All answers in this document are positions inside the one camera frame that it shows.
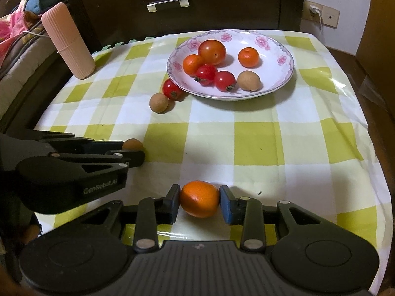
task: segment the pink cylindrical container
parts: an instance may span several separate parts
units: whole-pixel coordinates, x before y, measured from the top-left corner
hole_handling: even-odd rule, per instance
[[[42,15],[41,21],[73,75],[81,80],[90,76],[95,69],[95,61],[67,6],[62,2],[56,4]]]

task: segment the brown round fruit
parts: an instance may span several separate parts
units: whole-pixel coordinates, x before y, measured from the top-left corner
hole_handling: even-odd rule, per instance
[[[238,75],[237,83],[240,88],[246,91],[256,91],[262,86],[259,76],[250,70],[245,70]]]
[[[140,140],[136,138],[132,138],[132,139],[127,139],[127,141],[124,142],[124,144],[122,145],[122,150],[144,151],[144,146]]]
[[[156,93],[149,99],[149,107],[155,113],[162,113],[168,105],[169,99],[162,93]]]

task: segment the pink flower pattern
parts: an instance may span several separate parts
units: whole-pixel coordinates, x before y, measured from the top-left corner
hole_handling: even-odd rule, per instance
[[[287,61],[287,57],[282,55],[281,57],[278,58],[277,62],[279,65],[283,65]]]
[[[177,71],[181,72],[182,71],[182,66],[178,62],[173,63],[174,69]]]
[[[199,46],[201,45],[200,41],[197,41],[196,39],[193,39],[188,42],[187,47],[190,51],[196,51]]]
[[[262,49],[270,50],[269,42],[267,41],[267,37],[256,37],[255,44]]]
[[[221,41],[222,42],[229,42],[232,40],[232,35],[225,32],[223,35],[221,35]]]

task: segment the white cable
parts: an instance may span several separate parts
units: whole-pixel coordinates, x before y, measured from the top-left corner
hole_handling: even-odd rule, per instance
[[[322,34],[322,15],[321,15],[321,11],[318,13],[318,15],[319,15],[319,35],[318,35],[318,38],[320,38],[321,34]]]
[[[22,32],[27,32],[27,33],[30,33],[30,34],[33,34],[33,35],[38,35],[39,37],[47,37],[47,38],[49,38],[49,36],[47,36],[47,35],[34,33],[34,32],[32,32],[32,31],[22,31]]]
[[[322,13],[321,13],[321,10],[315,5],[310,5],[309,10],[312,14],[319,15],[319,35],[318,35],[318,38],[319,38],[319,37],[321,37],[321,34],[322,34]]]

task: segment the table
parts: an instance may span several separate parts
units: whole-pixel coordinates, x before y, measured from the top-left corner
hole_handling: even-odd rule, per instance
[[[329,51],[313,35],[262,30],[295,60],[288,84],[272,94],[238,102],[189,95],[166,114],[149,109],[168,78],[174,48],[199,34],[182,33],[132,42],[94,54],[96,72],[74,77],[48,107],[36,129],[71,132],[95,140],[137,138],[146,162],[129,170],[125,189],[60,215],[38,215],[45,231],[103,203],[137,204],[163,196],[172,184],[205,180],[228,185],[235,196],[266,205],[287,199],[373,244],[380,269],[390,252],[390,194],[355,93]],[[158,227],[160,240],[240,239],[218,213],[196,219],[180,209],[174,225]],[[268,227],[269,241],[275,242]],[[123,240],[130,243],[133,226]]]

